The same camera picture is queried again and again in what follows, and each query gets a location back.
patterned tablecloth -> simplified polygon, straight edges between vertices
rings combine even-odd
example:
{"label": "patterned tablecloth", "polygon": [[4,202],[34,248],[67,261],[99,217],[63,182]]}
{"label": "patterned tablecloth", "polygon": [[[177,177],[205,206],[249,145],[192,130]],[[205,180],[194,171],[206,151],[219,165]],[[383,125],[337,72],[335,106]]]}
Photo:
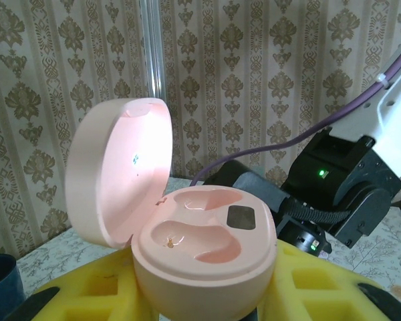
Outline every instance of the patterned tablecloth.
{"label": "patterned tablecloth", "polygon": [[[166,192],[187,187],[190,182],[171,178]],[[383,285],[401,301],[401,211],[393,207],[374,232],[348,249],[328,235],[333,252],[320,257],[367,276]],[[29,296],[48,281],[81,265],[112,253],[86,243],[73,229],[38,247],[18,260],[25,293]]]}

blue container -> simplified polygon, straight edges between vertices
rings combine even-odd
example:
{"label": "blue container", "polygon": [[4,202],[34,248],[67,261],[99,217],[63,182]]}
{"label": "blue container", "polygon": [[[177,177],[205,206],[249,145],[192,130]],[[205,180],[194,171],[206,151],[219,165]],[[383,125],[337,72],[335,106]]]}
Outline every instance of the blue container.
{"label": "blue container", "polygon": [[21,275],[12,255],[0,254],[0,321],[25,300]]}

yellow foam holder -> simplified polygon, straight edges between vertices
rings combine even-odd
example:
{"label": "yellow foam holder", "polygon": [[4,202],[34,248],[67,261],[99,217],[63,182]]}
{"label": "yellow foam holder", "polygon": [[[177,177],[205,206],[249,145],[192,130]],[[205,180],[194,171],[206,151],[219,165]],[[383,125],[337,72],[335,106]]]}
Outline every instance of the yellow foam holder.
{"label": "yellow foam holder", "polygon": [[[388,321],[358,289],[378,284],[278,240],[271,283],[258,305],[260,321]],[[130,248],[114,252],[44,285],[60,291],[34,321],[158,320],[136,283]]]}

purple cable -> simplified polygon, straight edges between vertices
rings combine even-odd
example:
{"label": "purple cable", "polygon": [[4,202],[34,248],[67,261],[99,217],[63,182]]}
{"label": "purple cable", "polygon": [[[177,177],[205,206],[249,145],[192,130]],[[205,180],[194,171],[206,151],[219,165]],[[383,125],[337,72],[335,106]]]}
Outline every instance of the purple cable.
{"label": "purple cable", "polygon": [[[395,62],[386,70],[385,75],[386,79],[390,81],[392,77],[395,76],[395,74],[400,70],[401,68],[401,54],[396,58]],[[299,136],[288,140],[287,142],[284,142],[282,144],[275,144],[275,145],[269,145],[269,146],[262,146],[262,147],[256,147],[256,148],[251,148],[247,150],[242,150],[240,152],[236,152],[235,154],[230,154],[227,156],[224,156],[223,158],[220,158],[216,160],[215,162],[209,164],[205,168],[201,169],[196,176],[193,178],[192,182],[190,183],[190,186],[195,186],[196,183],[199,181],[199,179],[204,175],[207,174],[211,169],[216,167],[217,165],[223,164],[227,161],[231,161],[232,159],[245,156],[248,154],[254,154],[256,152],[266,152],[268,150],[276,150],[276,149],[283,149],[283,148],[288,148],[291,147],[295,144],[298,144],[299,142],[302,142],[309,136],[315,134],[317,131],[321,130],[322,128],[329,126],[333,124],[334,122],[337,122],[339,119],[343,118],[350,112],[353,112],[356,108],[361,106],[364,102],[369,100],[376,92],[378,92],[380,89],[382,89],[383,84],[379,82],[375,82],[372,84],[365,92],[360,94],[357,98],[352,100],[349,104],[344,106],[342,109],[338,110],[334,114],[328,116],[327,118],[324,118],[317,124],[313,125],[311,128],[306,130],[305,132],[301,133]]]}

